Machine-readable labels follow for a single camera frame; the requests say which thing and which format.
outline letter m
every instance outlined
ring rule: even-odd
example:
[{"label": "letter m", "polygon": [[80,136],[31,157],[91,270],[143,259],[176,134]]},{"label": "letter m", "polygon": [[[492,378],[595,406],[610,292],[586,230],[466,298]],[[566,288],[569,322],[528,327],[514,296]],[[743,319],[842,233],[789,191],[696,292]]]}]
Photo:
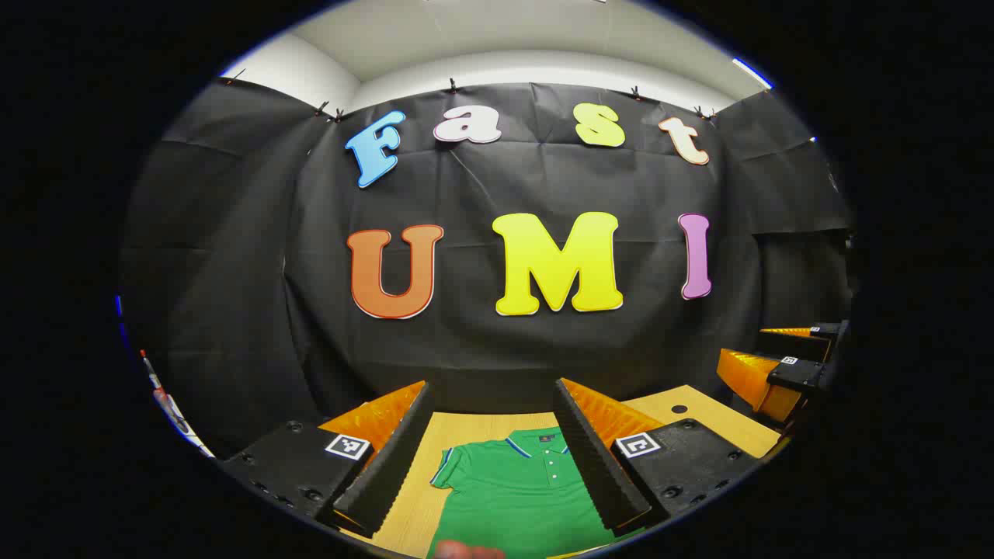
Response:
[{"label": "letter m", "polygon": [[494,220],[494,231],[504,238],[506,266],[504,297],[497,301],[497,313],[515,316],[539,310],[529,276],[535,277],[554,311],[566,304],[578,274],[580,289],[573,297],[573,308],[580,312],[619,308],[623,297],[614,283],[613,250],[617,227],[617,218],[610,214],[580,214],[560,251],[534,214],[508,214]]}]

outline letter f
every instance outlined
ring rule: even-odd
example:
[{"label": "letter f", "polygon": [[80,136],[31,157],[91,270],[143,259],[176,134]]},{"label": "letter f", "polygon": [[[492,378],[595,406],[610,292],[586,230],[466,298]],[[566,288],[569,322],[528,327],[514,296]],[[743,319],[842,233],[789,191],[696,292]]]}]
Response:
[{"label": "letter f", "polygon": [[[402,112],[393,110],[352,136],[345,144],[346,149],[351,149],[359,161],[359,188],[373,184],[373,181],[397,165],[397,155],[386,155],[383,148],[397,149],[401,145],[401,135],[391,124],[400,124],[405,118],[407,117]],[[380,129],[383,132],[377,137],[376,133]]]}]

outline clip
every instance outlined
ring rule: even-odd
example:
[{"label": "clip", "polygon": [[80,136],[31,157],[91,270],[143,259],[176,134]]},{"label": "clip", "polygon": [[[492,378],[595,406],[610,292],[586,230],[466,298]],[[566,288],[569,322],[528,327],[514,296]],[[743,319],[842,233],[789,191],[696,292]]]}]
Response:
[{"label": "clip", "polygon": [[225,82],[225,85],[226,86],[230,86],[232,84],[232,82],[234,82],[235,80],[237,80],[239,78],[239,76],[242,75],[242,72],[239,72],[239,73],[235,74],[234,78],[228,78],[228,81]]}]

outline letter u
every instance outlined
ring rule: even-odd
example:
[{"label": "letter u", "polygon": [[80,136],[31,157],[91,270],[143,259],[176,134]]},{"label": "letter u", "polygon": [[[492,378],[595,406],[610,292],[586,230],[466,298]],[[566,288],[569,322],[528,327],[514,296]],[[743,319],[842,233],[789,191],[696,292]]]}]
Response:
[{"label": "letter u", "polygon": [[352,299],[375,318],[411,318],[425,310],[434,294],[434,246],[445,234],[437,225],[415,225],[404,229],[401,239],[411,245],[411,286],[404,294],[383,291],[383,247],[390,233],[382,229],[359,231],[349,236],[352,249]]}]

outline shirt sleeve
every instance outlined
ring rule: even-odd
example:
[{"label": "shirt sleeve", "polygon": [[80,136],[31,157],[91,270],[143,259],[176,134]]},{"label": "shirt sleeve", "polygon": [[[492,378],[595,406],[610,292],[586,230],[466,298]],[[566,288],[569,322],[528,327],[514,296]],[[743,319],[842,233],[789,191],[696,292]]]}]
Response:
[{"label": "shirt sleeve", "polygon": [[458,487],[466,477],[465,470],[467,462],[465,459],[465,450],[461,447],[453,447],[442,451],[438,471],[431,477],[429,483],[439,489]]}]

